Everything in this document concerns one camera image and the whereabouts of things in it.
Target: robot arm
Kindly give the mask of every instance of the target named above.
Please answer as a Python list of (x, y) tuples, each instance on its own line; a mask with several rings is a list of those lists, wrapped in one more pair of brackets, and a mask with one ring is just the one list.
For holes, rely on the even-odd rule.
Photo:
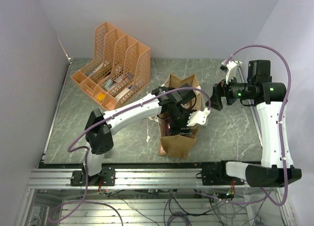
[[(256, 60), (249, 62), (248, 83), (237, 83), (236, 78), (228, 75), (234, 74), (236, 64), (227, 64), (220, 68), (228, 72), (225, 80), (215, 84), (210, 98), (211, 107), (222, 110), (221, 97), (226, 97), (227, 106), (232, 105), (237, 99), (254, 100), (254, 106), (261, 121), (262, 132), (262, 160), (261, 165), (229, 161), (226, 163), (226, 174), (238, 177), (248, 182), (251, 187), (282, 187), (283, 161), (279, 136), (279, 111), (286, 94), (283, 83), (273, 83), (270, 76), (270, 61)], [(293, 161), (288, 148), (286, 133), (286, 108), (283, 113), (282, 127), (286, 162), (288, 167), (289, 183), (301, 178), (301, 170), (293, 166)]]
[[(135, 104), (144, 103), (144, 101), (147, 101), (171, 89), (172, 88), (158, 87), (154, 89), (152, 93), (146, 95), (142, 99), (113, 111), (101, 113), (99, 109), (96, 109), (91, 113), (85, 129), (103, 119), (113, 117), (114, 114), (121, 110), (130, 108)], [(206, 125), (206, 118), (209, 114), (209, 112), (206, 112), (208, 111), (207, 109), (206, 111), (201, 112), (196, 110), (188, 110), (182, 106), (187, 104), (193, 98), (196, 98), (196, 94), (192, 90), (183, 90), (180, 92), (166, 94), (158, 99), (152, 100), (149, 103), (143, 104), (140, 107), (121, 113), (104, 124), (92, 129), (85, 136), (89, 146), (89, 152), (87, 156), (88, 175), (92, 177), (102, 171), (102, 161), (104, 159), (104, 155), (113, 148), (112, 136), (140, 119), (167, 112), (171, 120), (170, 131), (173, 135), (184, 135), (183, 132), (186, 132), (187, 129), (191, 126)]]

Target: gray floor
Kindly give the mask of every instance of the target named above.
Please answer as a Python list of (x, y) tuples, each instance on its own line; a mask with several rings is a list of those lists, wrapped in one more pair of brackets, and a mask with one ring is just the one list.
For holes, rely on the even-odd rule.
[[(90, 112), (99, 106), (74, 85), (70, 76), (90, 60), (75, 58), (69, 68), (45, 156), (46, 164), (75, 164), (83, 161), (84, 151), (68, 153), (67, 147), (84, 130)], [(169, 73), (180, 78), (195, 73), (202, 89), (211, 95), (212, 86), (225, 76), (218, 69), (219, 62), (211, 59), (151, 59), (151, 82), (133, 101), (163, 84)], [(130, 125), (116, 134), (113, 140), (114, 147), (105, 155), (105, 163), (260, 161), (262, 156), (251, 111), (238, 101), (230, 107), (224, 106), (221, 112), (212, 110), (209, 124), (200, 130), (187, 160), (158, 156), (159, 130), (153, 120), (144, 119)], [(84, 144), (84, 139), (78, 142), (78, 145)]]

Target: brown paper bag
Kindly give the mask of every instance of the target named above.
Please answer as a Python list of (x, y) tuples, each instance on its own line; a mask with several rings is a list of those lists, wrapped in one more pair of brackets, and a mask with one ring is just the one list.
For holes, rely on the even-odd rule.
[[(198, 87), (199, 83), (196, 75), (191, 75), (183, 80), (177, 76), (170, 74), (165, 82), (166, 87), (179, 88), (183, 84), (188, 84), (191, 87)], [(199, 93), (197, 95), (197, 101), (194, 106), (194, 110), (200, 110), (205, 106), (203, 96)], [(166, 114), (161, 114), (161, 118), (165, 118)], [(192, 135), (185, 137), (182, 135), (166, 136), (166, 126), (167, 122), (164, 119), (159, 119), (159, 131), (160, 131), (160, 142), (159, 142), (159, 152), (158, 155), (169, 156), (176, 158), (188, 158), (188, 153), (192, 146), (196, 142), (196, 135), (199, 131), (199, 127), (192, 127)]]

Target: plastic basket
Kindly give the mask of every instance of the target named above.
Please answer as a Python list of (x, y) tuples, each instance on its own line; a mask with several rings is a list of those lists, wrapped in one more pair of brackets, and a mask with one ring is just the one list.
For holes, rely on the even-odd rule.
[(93, 60), (71, 78), (106, 110), (114, 110), (150, 82), (150, 53), (149, 47), (105, 22), (95, 29)]

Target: white wall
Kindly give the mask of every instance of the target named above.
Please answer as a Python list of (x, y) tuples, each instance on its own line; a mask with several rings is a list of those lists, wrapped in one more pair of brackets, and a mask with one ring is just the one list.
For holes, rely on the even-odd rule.
[(12, 226), (68, 60), (38, 0), (0, 0), (0, 219)]
[(152, 57), (226, 58), (253, 43), (278, 0), (39, 0), (69, 57), (93, 57), (104, 21)]
[[(292, 87), (287, 108), (287, 132), (289, 149), (296, 168), (303, 177), (289, 185), (298, 225), (314, 222), (314, 0), (279, 0), (255, 43), (271, 46), (281, 52), (291, 68)], [(269, 59), (275, 82), (287, 84), (287, 73), (276, 55), (263, 49), (252, 49), (246, 60)]]

